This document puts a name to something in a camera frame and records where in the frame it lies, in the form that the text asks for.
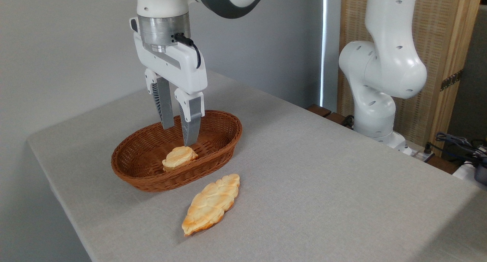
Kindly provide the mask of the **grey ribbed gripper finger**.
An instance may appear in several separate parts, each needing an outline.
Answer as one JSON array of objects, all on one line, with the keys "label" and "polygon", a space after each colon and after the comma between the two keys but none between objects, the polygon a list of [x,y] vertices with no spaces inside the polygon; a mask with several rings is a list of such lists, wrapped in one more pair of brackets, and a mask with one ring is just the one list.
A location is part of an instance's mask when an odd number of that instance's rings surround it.
[{"label": "grey ribbed gripper finger", "polygon": [[177,88],[175,90],[175,98],[180,106],[184,146],[191,146],[197,142],[201,118],[205,116],[204,95],[202,92],[189,95],[181,88]]},{"label": "grey ribbed gripper finger", "polygon": [[145,81],[148,93],[153,96],[157,113],[165,130],[175,125],[172,110],[172,95],[169,82],[149,68],[145,71]]}]

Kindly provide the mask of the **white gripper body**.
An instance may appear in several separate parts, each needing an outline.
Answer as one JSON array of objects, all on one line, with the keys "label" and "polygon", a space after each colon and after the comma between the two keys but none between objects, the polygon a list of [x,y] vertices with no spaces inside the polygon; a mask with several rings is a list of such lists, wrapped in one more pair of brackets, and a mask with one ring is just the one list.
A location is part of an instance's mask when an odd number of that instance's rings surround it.
[{"label": "white gripper body", "polygon": [[175,43],[163,46],[165,52],[161,52],[159,49],[153,51],[141,39],[138,18],[131,18],[131,28],[134,30],[137,55],[145,67],[190,95],[201,92],[207,87],[204,58],[201,57],[200,67],[197,67],[197,52],[193,47]]}]

